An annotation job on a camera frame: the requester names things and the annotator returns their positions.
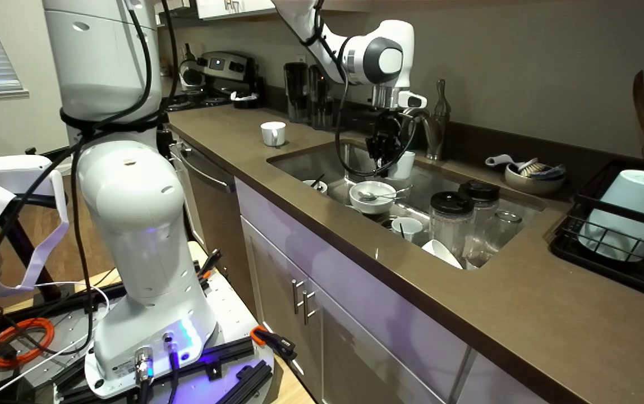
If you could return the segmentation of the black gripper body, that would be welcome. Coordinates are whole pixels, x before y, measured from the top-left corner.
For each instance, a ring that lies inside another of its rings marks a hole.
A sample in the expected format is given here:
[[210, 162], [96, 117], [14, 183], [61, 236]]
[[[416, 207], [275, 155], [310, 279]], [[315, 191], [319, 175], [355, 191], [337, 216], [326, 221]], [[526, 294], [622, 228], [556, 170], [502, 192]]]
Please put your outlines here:
[[375, 131], [366, 138], [366, 150], [373, 156], [376, 172], [388, 170], [410, 147], [424, 111], [424, 97], [416, 91], [402, 91], [399, 105], [381, 110], [375, 117]]

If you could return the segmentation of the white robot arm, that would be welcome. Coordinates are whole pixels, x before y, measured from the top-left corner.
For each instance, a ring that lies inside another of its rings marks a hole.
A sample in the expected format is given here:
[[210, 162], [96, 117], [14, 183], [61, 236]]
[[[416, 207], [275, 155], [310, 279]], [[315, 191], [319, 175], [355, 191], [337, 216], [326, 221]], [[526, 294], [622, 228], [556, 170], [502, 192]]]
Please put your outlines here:
[[117, 399], [191, 368], [217, 333], [183, 234], [187, 196], [153, 131], [164, 118], [153, 0], [42, 0], [61, 118], [78, 135], [71, 192], [126, 294], [95, 316], [85, 382]]

